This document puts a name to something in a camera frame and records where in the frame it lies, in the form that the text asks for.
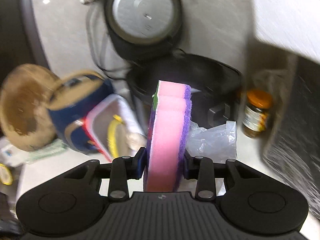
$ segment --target rice cooker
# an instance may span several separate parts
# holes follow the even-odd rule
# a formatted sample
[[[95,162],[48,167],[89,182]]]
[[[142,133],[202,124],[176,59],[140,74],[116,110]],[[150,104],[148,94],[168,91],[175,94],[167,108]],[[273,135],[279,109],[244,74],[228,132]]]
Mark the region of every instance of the rice cooker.
[[[181,38],[180,0],[103,0],[107,29],[120,57],[143,61],[167,54]]]

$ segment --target plastic container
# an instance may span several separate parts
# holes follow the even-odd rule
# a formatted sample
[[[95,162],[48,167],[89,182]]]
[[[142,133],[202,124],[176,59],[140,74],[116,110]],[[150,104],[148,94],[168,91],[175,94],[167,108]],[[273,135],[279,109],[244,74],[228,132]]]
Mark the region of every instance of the plastic container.
[[[114,115],[121,117],[128,132],[143,135],[143,131],[139,126],[133,111],[123,97],[111,94],[101,101],[87,115],[85,128],[99,152],[103,153],[110,162],[113,157],[108,151],[107,133],[110,123],[114,120]],[[130,150],[129,155],[134,156],[136,153],[136,151]]]
[[[243,132],[250,138],[257,137],[267,129],[272,96],[259,89],[247,92],[247,105],[244,110]]]

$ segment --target sponge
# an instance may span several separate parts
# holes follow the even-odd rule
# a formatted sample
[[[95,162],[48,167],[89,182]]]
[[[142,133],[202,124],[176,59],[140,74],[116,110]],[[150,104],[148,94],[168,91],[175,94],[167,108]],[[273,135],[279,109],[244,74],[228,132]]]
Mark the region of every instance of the sponge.
[[[191,119],[191,87],[159,81],[150,114],[144,191],[176,191]]]

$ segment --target yellow handle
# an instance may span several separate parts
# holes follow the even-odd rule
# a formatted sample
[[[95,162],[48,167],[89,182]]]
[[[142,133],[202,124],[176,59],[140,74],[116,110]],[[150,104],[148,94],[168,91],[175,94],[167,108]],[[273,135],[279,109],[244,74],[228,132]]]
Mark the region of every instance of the yellow handle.
[[[122,118],[119,115],[113,115],[113,120],[110,122],[108,127],[108,148],[113,158],[118,158],[118,147],[116,141],[116,128],[118,125],[123,124]]]
[[[59,79],[55,82],[54,86],[52,87],[52,91],[48,97],[48,102],[50,102],[50,100],[52,99],[53,94],[59,90],[59,88],[61,88],[66,82],[70,81],[73,78],[77,78],[77,77],[85,77],[85,76],[96,76],[102,80],[105,80],[105,78],[103,76],[101,76],[98,72],[94,71],[94,70],[79,70],[75,73],[72,73],[71,75],[63,78],[63,79]]]

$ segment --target black cable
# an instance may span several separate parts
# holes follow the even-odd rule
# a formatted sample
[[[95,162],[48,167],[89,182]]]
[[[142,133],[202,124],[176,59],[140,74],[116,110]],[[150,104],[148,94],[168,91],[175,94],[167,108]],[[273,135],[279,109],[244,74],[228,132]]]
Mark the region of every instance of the black cable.
[[[183,49],[181,49],[181,48],[175,48],[175,49],[173,50],[173,52],[176,51],[176,50],[179,50],[179,51],[183,52],[183,54],[187,54],[187,53],[186,53]]]
[[[105,71],[112,73],[112,72],[119,72],[121,70],[127,70],[128,67],[122,67],[122,68],[117,68],[117,69],[111,69],[111,70],[107,70],[105,68],[105,61],[106,61],[106,51],[107,51],[107,44],[108,44],[108,33],[105,33],[103,38],[102,38],[102,42],[101,42],[101,50],[100,50],[100,65],[101,68],[103,68]]]
[[[87,12],[87,15],[86,15],[86,30],[87,30],[87,37],[88,37],[88,43],[89,43],[89,47],[90,47],[90,54],[91,54],[91,57],[92,57],[92,60],[93,60],[93,63],[96,65],[96,67],[98,68],[98,69],[100,69],[101,71],[103,71],[103,73],[108,77],[108,78],[110,78],[110,79],[112,79],[112,80],[125,80],[125,78],[117,78],[117,77],[111,77],[111,76],[109,76],[108,74],[107,74],[107,72],[108,72],[108,70],[106,70],[106,69],[104,69],[104,68],[102,68],[101,67],[101,64],[98,62],[98,60],[97,60],[97,55],[96,55],[96,53],[95,53],[95,50],[94,50],[94,45],[93,45],[93,40],[92,40],[92,34],[91,34],[91,27],[90,27],[90,22],[91,22],[91,18],[92,18],[92,15],[93,15],[93,13],[94,13],[94,11],[95,11],[95,3],[93,3],[91,6],[90,6],[90,8],[89,8],[89,10],[88,10],[88,12]],[[105,37],[107,37],[107,35],[105,35],[104,36],[104,38],[103,38],[103,40],[105,40],[105,42],[104,42],[104,51],[106,50],[106,43],[107,43],[107,40],[105,39]],[[122,69],[117,69],[117,70],[114,70],[114,71],[110,71],[110,72],[117,72],[117,71],[120,71],[120,70],[122,70]]]

